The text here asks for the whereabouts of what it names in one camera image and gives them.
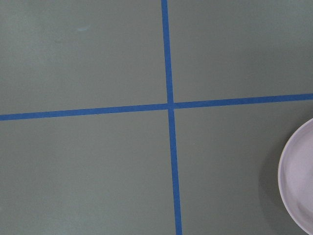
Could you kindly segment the pink plate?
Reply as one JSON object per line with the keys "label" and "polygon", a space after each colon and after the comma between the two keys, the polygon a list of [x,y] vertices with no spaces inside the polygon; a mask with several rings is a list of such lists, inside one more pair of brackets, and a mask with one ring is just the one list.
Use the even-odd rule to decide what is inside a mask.
{"label": "pink plate", "polygon": [[313,120],[301,125],[286,142],[277,179],[282,202],[294,222],[313,233]]}

